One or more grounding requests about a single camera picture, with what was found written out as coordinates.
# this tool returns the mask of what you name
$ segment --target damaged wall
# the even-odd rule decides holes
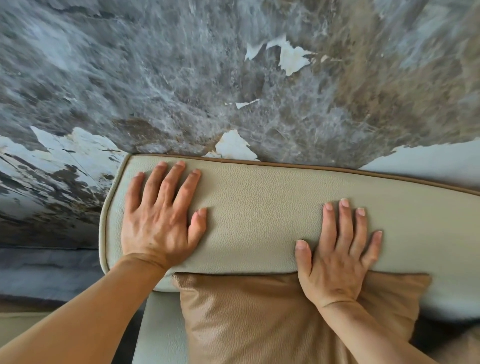
[[[0,243],[95,247],[127,152],[480,188],[479,89],[480,1],[3,1]]]

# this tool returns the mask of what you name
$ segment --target hand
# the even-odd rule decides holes
[[[347,199],[338,204],[339,234],[332,204],[324,205],[320,241],[312,260],[312,252],[304,240],[295,246],[300,285],[305,296],[318,310],[336,302],[354,302],[361,290],[367,270],[377,261],[382,232],[376,231],[364,253],[367,242],[365,210],[355,211],[355,235],[352,213]]]
[[[192,254],[206,230],[206,208],[192,216],[187,227],[187,210],[200,179],[200,170],[189,174],[177,196],[178,181],[185,162],[175,164],[165,179],[167,164],[160,162],[148,178],[142,197],[144,173],[130,182],[125,198],[121,246],[125,256],[133,256],[160,266],[165,271]]]

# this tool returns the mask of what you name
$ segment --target pinky finger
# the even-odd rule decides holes
[[[361,258],[361,263],[365,269],[370,269],[370,267],[378,260],[382,247],[382,235],[383,233],[381,231],[373,233],[372,241]]]

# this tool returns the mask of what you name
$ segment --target person's right arm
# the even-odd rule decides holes
[[[364,209],[352,214],[347,199],[339,204],[339,228],[331,203],[324,206],[320,242],[313,254],[297,241],[295,257],[300,284],[325,322],[338,335],[359,364],[434,364],[433,359],[385,329],[357,302],[367,270],[378,259],[382,233],[367,242]]]

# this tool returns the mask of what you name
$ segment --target white patch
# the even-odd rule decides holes
[[[250,101],[250,102],[236,102],[235,105],[237,106],[237,109],[241,109],[244,106],[253,104],[254,102],[257,102],[257,101],[260,101],[260,99],[258,98],[256,100],[253,100],[253,101]]]
[[[250,144],[239,135],[238,131],[230,130],[222,135],[215,145],[215,150],[208,152],[204,157],[258,160],[257,155],[248,148],[249,146]]]
[[[282,70],[285,70],[285,76],[290,76],[296,71],[300,70],[310,64],[310,61],[303,56],[313,54],[309,50],[304,50],[302,47],[293,48],[289,41],[287,41],[287,35],[282,35],[276,39],[273,39],[267,43],[266,49],[273,46],[279,46],[282,48],[280,51],[280,62],[278,65]]]
[[[256,46],[252,46],[251,44],[247,43],[247,53],[245,53],[244,61],[254,59],[258,52],[260,52],[260,50],[262,49],[264,43],[265,42],[262,42],[260,44],[257,44]]]
[[[465,187],[480,188],[480,138],[466,143],[399,146],[360,170],[407,175]]]
[[[83,204],[80,198],[62,193],[61,191],[70,190],[67,184],[50,176],[65,170],[66,165],[76,167],[76,181],[83,182],[84,189],[91,193],[92,197],[93,192],[103,195],[107,193],[111,180],[105,177],[115,175],[127,153],[119,150],[108,138],[90,134],[81,128],[74,128],[73,132],[66,136],[55,136],[35,127],[31,129],[47,152],[30,151],[23,145],[0,136],[0,171],[23,186],[22,189],[0,182],[1,187],[10,191],[2,196],[0,211],[9,216],[26,218],[26,214],[46,211],[44,203],[59,204],[70,209],[75,204]],[[39,177],[48,180],[49,185],[39,181]],[[73,204],[52,197],[58,192]]]

